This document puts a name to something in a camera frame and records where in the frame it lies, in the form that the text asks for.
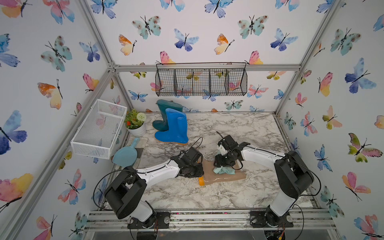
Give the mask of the mint green fluffy cloth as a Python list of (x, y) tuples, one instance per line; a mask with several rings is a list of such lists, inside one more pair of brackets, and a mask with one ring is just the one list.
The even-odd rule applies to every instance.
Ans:
[(214, 167), (213, 172), (218, 175), (234, 175), (236, 173), (236, 170), (232, 167)]

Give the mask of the beige rubber boot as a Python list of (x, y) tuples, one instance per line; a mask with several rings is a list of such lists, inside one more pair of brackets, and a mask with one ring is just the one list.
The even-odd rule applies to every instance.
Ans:
[(227, 174), (218, 175), (213, 172), (213, 169), (215, 167), (213, 161), (207, 161), (203, 159), (202, 164), (203, 164), (204, 174), (202, 177), (199, 178), (200, 186), (207, 186), (207, 185), (211, 185), (219, 182), (231, 182), (231, 181), (244, 180), (247, 176), (246, 173), (240, 170), (236, 170), (236, 173), (234, 175), (227, 175)]

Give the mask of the blue rubber boot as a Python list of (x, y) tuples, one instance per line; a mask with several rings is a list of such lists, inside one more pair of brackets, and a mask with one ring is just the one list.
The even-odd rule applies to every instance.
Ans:
[(155, 138), (163, 143), (176, 143), (186, 145), (188, 138), (187, 116), (174, 109), (166, 109), (169, 129), (165, 132), (156, 132)]

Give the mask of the teal green rubber boot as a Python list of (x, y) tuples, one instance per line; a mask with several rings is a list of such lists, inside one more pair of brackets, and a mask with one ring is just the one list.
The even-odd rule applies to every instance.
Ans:
[(153, 127), (160, 132), (165, 132), (169, 129), (166, 109), (174, 109), (179, 112), (182, 112), (183, 106), (181, 104), (167, 100), (157, 100), (157, 105), (159, 107), (163, 119), (154, 121)]

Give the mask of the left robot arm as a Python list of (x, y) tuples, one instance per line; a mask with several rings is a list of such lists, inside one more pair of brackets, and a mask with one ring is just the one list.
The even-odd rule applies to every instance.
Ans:
[(203, 175), (203, 155), (191, 147), (151, 168), (125, 167), (105, 189), (103, 196), (119, 220), (131, 217), (141, 223), (152, 223), (156, 220), (156, 212), (142, 200), (148, 188), (168, 179), (200, 178)]

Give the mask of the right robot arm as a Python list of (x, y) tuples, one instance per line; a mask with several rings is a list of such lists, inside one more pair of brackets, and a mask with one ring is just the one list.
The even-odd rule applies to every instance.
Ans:
[(280, 191), (267, 207), (266, 215), (281, 219), (294, 205), (297, 199), (314, 182), (312, 172), (307, 168), (301, 156), (295, 151), (273, 153), (252, 147), (250, 143), (237, 143), (227, 135), (218, 142), (220, 153), (215, 156), (216, 167), (233, 167), (237, 161), (253, 162), (274, 170)]

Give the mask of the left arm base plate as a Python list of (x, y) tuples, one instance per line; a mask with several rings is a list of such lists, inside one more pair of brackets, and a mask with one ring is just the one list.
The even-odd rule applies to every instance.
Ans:
[(171, 221), (171, 213), (163, 211), (155, 211), (146, 221), (141, 222), (136, 218), (132, 218), (132, 222), (128, 224), (128, 229), (168, 229)]

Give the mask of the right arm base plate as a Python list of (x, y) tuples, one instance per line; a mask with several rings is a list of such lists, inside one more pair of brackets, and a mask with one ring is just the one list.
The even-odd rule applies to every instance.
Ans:
[(293, 228), (293, 218), (289, 212), (279, 217), (272, 211), (250, 211), (250, 225), (253, 228)]

